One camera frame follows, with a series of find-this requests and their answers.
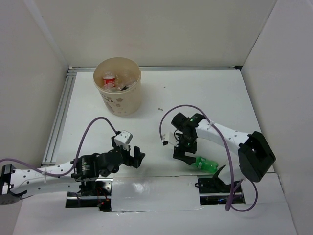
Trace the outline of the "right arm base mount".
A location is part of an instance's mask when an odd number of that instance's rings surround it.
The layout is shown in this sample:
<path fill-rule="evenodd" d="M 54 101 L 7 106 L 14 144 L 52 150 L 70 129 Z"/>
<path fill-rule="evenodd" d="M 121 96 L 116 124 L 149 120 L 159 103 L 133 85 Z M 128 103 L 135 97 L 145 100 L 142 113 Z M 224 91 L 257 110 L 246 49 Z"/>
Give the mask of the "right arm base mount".
<path fill-rule="evenodd" d="M 198 177 L 194 186 L 198 189 L 201 205 L 225 205 L 230 194 L 230 185 L 218 178 L 223 165 L 213 176 Z"/>

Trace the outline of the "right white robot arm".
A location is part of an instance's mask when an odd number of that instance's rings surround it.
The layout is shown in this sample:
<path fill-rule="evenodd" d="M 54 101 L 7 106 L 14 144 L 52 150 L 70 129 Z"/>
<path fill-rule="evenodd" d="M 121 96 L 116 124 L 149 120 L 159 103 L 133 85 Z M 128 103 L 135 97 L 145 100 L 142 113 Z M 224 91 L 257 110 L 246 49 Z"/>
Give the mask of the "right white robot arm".
<path fill-rule="evenodd" d="M 182 113 L 174 116 L 171 124 L 181 131 L 174 146 L 173 158 L 188 165 L 198 164 L 204 170 L 208 160 L 200 157 L 186 156 L 185 153 L 195 154 L 197 139 L 212 141 L 226 148 L 227 153 L 235 153 L 239 159 L 240 176 L 258 183 L 276 161 L 276 157 L 264 135 L 260 132 L 252 134 L 238 132 L 219 124 L 210 124 L 201 114 L 186 117 Z"/>

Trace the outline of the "beige round paper bin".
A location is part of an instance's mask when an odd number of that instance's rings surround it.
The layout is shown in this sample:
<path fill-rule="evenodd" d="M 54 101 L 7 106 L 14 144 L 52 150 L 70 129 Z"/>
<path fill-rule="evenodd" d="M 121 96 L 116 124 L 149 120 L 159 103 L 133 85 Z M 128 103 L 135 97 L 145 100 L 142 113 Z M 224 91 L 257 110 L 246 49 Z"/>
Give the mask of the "beige round paper bin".
<path fill-rule="evenodd" d="M 103 89 L 103 74 L 115 74 L 115 88 Z M 124 57 L 114 57 L 101 62 L 93 73 L 93 82 L 108 110 L 119 117 L 134 113 L 141 105 L 141 70 L 137 63 Z M 122 91 L 124 86 L 131 86 Z"/>

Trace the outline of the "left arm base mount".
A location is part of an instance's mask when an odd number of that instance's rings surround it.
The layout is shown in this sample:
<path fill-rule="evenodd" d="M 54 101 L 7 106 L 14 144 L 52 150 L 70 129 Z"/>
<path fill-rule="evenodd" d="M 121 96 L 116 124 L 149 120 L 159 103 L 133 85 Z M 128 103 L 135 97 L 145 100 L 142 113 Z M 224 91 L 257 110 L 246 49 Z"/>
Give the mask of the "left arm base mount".
<path fill-rule="evenodd" d="M 113 178 L 99 178 L 82 182 L 77 192 L 68 192 L 66 208 L 98 208 L 100 212 L 111 212 Z"/>

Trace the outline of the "large red label bottle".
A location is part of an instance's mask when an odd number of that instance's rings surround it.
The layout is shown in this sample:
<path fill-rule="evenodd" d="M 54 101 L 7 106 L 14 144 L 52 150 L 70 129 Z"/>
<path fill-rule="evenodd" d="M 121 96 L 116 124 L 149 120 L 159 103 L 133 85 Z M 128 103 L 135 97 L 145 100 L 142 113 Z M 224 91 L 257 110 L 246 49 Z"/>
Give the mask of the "large red label bottle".
<path fill-rule="evenodd" d="M 113 72 L 105 71 L 102 79 L 104 90 L 113 90 L 115 88 L 115 74 Z"/>

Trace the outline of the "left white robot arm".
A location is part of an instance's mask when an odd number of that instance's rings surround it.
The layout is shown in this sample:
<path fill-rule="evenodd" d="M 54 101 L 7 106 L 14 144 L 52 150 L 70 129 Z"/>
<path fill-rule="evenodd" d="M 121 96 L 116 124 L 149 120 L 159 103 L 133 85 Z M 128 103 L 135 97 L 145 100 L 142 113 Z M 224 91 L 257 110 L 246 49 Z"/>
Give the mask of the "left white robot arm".
<path fill-rule="evenodd" d="M 138 146 L 130 155 L 130 146 L 112 140 L 113 149 L 105 153 L 83 155 L 64 164 L 36 168 L 17 169 L 4 165 L 0 174 L 0 203 L 9 205 L 36 194 L 73 192 L 92 195 L 96 181 L 119 171 L 121 165 L 139 168 L 145 153 Z"/>

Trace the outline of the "green plastic bottle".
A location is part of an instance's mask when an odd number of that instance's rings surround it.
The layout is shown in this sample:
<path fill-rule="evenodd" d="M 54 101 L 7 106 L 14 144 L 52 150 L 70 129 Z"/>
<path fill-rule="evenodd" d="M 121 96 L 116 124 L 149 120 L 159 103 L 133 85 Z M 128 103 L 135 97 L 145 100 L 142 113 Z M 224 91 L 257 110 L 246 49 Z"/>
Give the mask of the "green plastic bottle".
<path fill-rule="evenodd" d="M 191 164 L 194 168 L 198 170 L 205 171 L 210 174 L 215 174 L 218 171 L 218 163 L 207 158 L 197 156 L 195 162 Z"/>

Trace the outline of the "aluminium frame rail left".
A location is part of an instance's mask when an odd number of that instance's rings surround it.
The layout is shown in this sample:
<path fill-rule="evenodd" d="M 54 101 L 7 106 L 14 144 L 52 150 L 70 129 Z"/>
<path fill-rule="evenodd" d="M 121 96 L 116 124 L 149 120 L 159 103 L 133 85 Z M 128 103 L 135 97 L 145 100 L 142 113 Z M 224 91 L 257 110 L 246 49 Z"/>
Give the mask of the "aluminium frame rail left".
<path fill-rule="evenodd" d="M 62 94 L 60 97 L 52 129 L 45 148 L 45 153 L 43 156 L 41 166 L 50 166 L 55 165 L 56 163 L 63 135 L 63 130 L 67 118 L 67 112 L 75 84 L 76 74 L 77 72 L 74 72 L 73 69 L 69 69 L 67 71 L 67 76 L 63 86 Z"/>

